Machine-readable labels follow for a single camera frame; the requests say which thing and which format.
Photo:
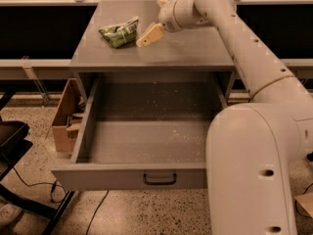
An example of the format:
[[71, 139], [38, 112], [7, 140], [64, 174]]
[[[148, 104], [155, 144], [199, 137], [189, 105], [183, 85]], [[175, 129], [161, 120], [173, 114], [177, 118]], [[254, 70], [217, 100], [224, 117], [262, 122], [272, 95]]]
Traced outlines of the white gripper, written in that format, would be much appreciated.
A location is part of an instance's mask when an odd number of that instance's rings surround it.
[[180, 25], [175, 19], [175, 5], [178, 0], [158, 0], [159, 13], [158, 21], [160, 23], [152, 22], [146, 28], [144, 33], [136, 41], [138, 47], [146, 47], [154, 42], [161, 40], [168, 32], [175, 32], [180, 30]]

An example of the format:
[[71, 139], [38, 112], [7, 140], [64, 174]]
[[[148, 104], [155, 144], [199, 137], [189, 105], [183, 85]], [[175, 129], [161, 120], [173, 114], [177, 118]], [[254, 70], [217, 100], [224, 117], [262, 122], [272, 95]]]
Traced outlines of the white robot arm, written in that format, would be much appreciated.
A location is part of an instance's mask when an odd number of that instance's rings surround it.
[[289, 164], [313, 149], [313, 97], [238, 16], [234, 0], [160, 2], [158, 22], [139, 38], [214, 26], [249, 102], [221, 111], [206, 141], [212, 235], [297, 235]]

